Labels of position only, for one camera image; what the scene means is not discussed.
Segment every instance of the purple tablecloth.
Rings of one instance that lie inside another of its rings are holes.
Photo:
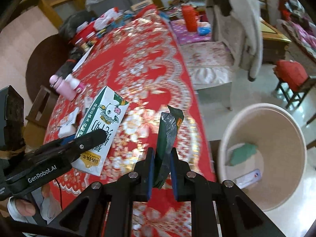
[[[178,20],[171,21],[170,24],[179,44],[211,41],[211,33],[206,36],[199,36],[197,32],[188,32],[186,26],[179,23]]]

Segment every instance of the yellow label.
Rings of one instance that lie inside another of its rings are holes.
[[[80,155],[80,159],[85,164],[86,168],[97,166],[100,162],[101,156],[91,152],[86,151]]]
[[[182,119],[178,118],[178,121],[177,121],[177,127],[178,129],[180,128],[181,124],[182,124]]]

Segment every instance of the white and pink bottle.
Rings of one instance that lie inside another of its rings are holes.
[[[86,86],[83,83],[81,83],[79,79],[74,78],[72,74],[69,74],[65,78],[65,81],[70,84],[70,87],[76,93],[82,93],[86,89]]]
[[[58,75],[51,76],[49,83],[51,84],[51,87],[56,90],[56,92],[69,101],[72,101],[77,95],[77,93],[70,87],[70,84],[63,80],[62,77],[58,77]]]

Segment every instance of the trash can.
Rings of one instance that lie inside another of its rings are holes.
[[[243,143],[255,144],[256,154],[229,166],[232,150]],[[242,190],[261,210],[272,210],[293,195],[302,179],[306,165],[303,133],[284,109],[269,103],[250,105],[226,128],[217,165],[220,182],[259,169],[262,179]]]

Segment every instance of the cow's pink nose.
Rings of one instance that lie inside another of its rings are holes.
[[[119,115],[119,114],[121,114],[121,109],[120,109],[120,108],[115,108],[115,109],[114,109],[114,112]]]

